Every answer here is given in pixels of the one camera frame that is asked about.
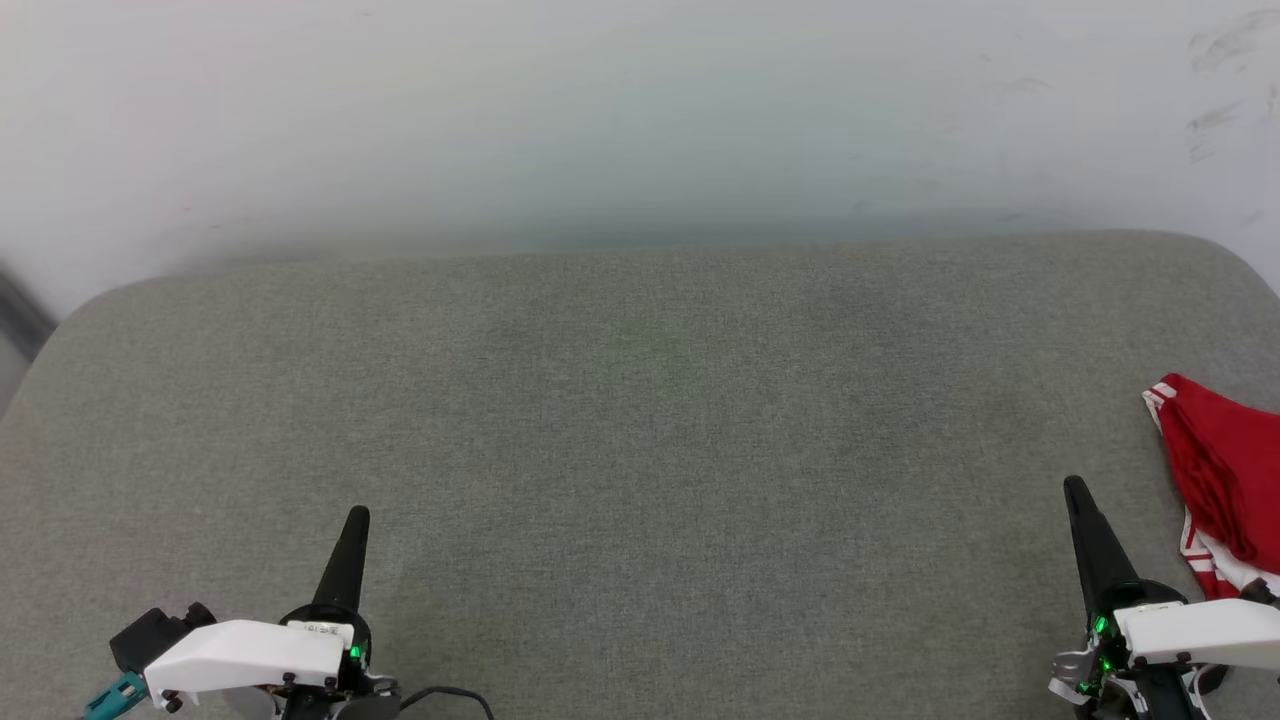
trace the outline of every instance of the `red cloth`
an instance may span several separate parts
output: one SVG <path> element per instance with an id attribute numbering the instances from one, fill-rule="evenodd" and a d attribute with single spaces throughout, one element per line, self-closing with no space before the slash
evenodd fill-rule
<path id="1" fill-rule="evenodd" d="M 1244 562 L 1280 573 L 1280 415 L 1233 402 L 1179 375 L 1160 429 L 1196 527 Z"/>

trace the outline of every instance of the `white wall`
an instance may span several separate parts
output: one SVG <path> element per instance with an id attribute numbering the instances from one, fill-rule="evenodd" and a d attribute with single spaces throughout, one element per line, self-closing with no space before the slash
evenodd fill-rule
<path id="1" fill-rule="evenodd" d="M 0 0 L 0 260 L 61 316 L 260 252 L 1149 227 L 1280 287 L 1277 83 L 1240 0 Z"/>

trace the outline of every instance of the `gray fabric surface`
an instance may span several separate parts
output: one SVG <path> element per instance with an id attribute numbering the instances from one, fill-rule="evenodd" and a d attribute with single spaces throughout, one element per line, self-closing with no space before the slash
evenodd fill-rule
<path id="1" fill-rule="evenodd" d="M 115 291 L 0 424 L 5 714 L 74 715 L 147 607 L 306 602 L 361 502 L 375 669 L 499 720 L 1069 717 L 1062 477 L 1199 597 L 1139 392 L 1178 370 L 1280 410 L 1277 351 L 1243 263 L 1137 232 Z M 1211 697 L 1277 707 L 1260 673 Z"/>

